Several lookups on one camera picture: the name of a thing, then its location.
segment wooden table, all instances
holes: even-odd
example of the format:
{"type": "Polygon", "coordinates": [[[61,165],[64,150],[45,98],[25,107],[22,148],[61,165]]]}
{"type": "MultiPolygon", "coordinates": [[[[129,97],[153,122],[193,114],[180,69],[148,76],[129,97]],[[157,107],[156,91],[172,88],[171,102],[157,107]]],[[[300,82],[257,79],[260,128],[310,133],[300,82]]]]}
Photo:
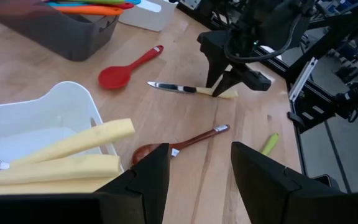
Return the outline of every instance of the wooden table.
{"type": "Polygon", "coordinates": [[[234,100],[186,95],[152,88],[147,81],[204,86],[208,61],[196,38],[207,28],[179,10],[161,32],[118,24],[112,41],[85,62],[70,62],[0,25],[0,104],[31,100],[55,84],[71,80],[91,93],[104,121],[131,118],[136,135],[116,142],[122,165],[144,144],[189,139],[221,124],[229,132],[199,142],[172,160],[164,223],[249,223],[230,162],[231,143],[241,141],[260,150],[270,134],[280,140],[270,157],[300,170],[284,79],[260,63],[250,64],[272,80],[268,91],[235,86],[234,100]],[[159,58],[132,74],[127,87],[106,91],[98,73],[110,65],[127,65],[153,46],[159,58]]]}

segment white bin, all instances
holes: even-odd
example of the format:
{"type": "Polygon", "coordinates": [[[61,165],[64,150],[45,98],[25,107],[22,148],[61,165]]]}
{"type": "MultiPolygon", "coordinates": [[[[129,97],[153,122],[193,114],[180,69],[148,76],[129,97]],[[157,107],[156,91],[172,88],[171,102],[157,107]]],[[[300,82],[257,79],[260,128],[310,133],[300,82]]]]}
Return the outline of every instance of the white bin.
{"type": "MultiPolygon", "coordinates": [[[[0,105],[0,159],[11,162],[89,129],[92,119],[103,123],[89,91],[74,82],[58,83],[36,100],[0,105]]],[[[112,144],[105,146],[116,155],[112,144]]],[[[78,154],[101,154],[101,150],[78,154]]]]}
{"type": "Polygon", "coordinates": [[[132,9],[125,10],[118,21],[160,32],[171,21],[177,5],[178,2],[171,3],[169,0],[142,0],[132,9]]]}

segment red plastic spoon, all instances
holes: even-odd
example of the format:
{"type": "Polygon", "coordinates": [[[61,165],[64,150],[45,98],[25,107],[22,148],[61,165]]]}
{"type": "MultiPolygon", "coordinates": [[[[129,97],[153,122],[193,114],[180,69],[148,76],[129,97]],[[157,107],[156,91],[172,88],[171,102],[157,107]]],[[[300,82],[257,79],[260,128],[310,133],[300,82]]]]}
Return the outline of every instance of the red plastic spoon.
{"type": "Polygon", "coordinates": [[[164,47],[158,45],[146,52],[141,58],[127,66],[110,66],[99,74],[99,84],[106,89],[120,88],[128,84],[131,72],[138,66],[148,62],[162,53],[164,47]]]}
{"type": "Polygon", "coordinates": [[[113,5],[108,5],[108,6],[114,6],[114,7],[118,7],[120,9],[132,9],[135,4],[132,2],[124,2],[124,3],[120,3],[120,4],[113,4],[113,5]]]}

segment kitchen knife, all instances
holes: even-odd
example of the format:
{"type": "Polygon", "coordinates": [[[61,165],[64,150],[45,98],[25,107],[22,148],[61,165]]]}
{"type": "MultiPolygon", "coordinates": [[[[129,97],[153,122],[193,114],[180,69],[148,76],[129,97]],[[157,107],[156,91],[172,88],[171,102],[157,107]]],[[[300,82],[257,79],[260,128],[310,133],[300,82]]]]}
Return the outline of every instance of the kitchen knife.
{"type": "MultiPolygon", "coordinates": [[[[212,96],[213,89],[211,88],[203,88],[203,87],[190,87],[190,86],[181,86],[181,85],[175,85],[175,84],[169,84],[169,83],[163,83],[163,82],[147,82],[152,87],[161,89],[161,90],[167,90],[167,91],[177,91],[180,93],[202,93],[212,96]]],[[[228,90],[223,93],[221,93],[218,97],[225,98],[225,99],[231,99],[234,97],[237,97],[237,91],[228,90]]]]}

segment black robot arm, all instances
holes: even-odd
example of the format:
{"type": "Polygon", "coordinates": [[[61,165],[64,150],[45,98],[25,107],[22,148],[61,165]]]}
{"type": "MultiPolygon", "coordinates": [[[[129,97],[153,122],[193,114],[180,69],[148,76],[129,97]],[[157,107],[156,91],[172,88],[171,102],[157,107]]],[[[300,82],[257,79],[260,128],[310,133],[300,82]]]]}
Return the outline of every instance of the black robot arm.
{"type": "Polygon", "coordinates": [[[252,90],[267,91],[270,80],[245,63],[268,60],[298,46],[313,15],[313,4],[314,0],[248,0],[228,30],[200,34],[200,50],[209,62],[206,86],[212,87],[223,75],[213,97],[240,82],[252,90]],[[255,50],[261,45],[277,51],[258,56],[255,50]],[[229,64],[231,71],[225,71],[229,64]]]}
{"type": "Polygon", "coordinates": [[[338,110],[346,111],[349,122],[354,122],[358,117],[358,83],[349,86],[350,90],[335,96],[335,104],[338,110]]]}

